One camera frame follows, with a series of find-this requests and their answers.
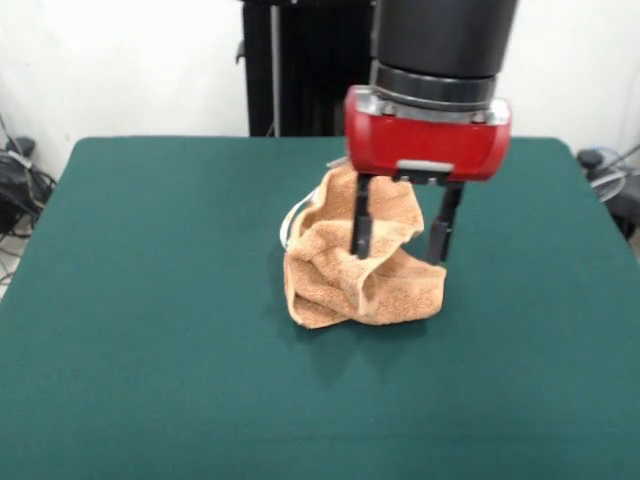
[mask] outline crumpled towel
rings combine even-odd
[[[284,258],[291,317],[304,327],[321,328],[348,319],[385,325],[438,313],[446,270],[401,248],[424,230],[413,187],[387,177],[371,181],[373,235],[364,260],[349,253],[355,188],[350,164],[329,170],[291,226]]]

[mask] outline towel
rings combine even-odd
[[[407,322],[442,308],[446,270],[401,248],[424,230],[410,183],[373,178],[370,255],[361,260],[349,253],[356,177],[349,163],[329,170],[291,225],[285,294],[291,317],[306,328],[349,319],[369,325]]]

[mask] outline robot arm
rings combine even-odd
[[[517,0],[378,0],[371,84],[345,101],[358,171],[351,253],[369,254],[369,182],[386,175],[446,188],[427,261],[446,259],[464,183],[506,155],[509,105],[493,94]]]

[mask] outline white wall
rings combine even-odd
[[[640,141],[640,0],[520,0],[499,94],[515,133]],[[88,135],[244,135],[235,0],[2,0],[0,110],[59,174]]]
[[[0,0],[0,111],[55,174],[89,135],[246,135],[241,4]]]

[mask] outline green felt surface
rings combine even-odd
[[[435,318],[306,331],[277,234],[342,150],[80,142],[0,307],[0,479],[637,479],[640,269],[569,150],[468,188]]]

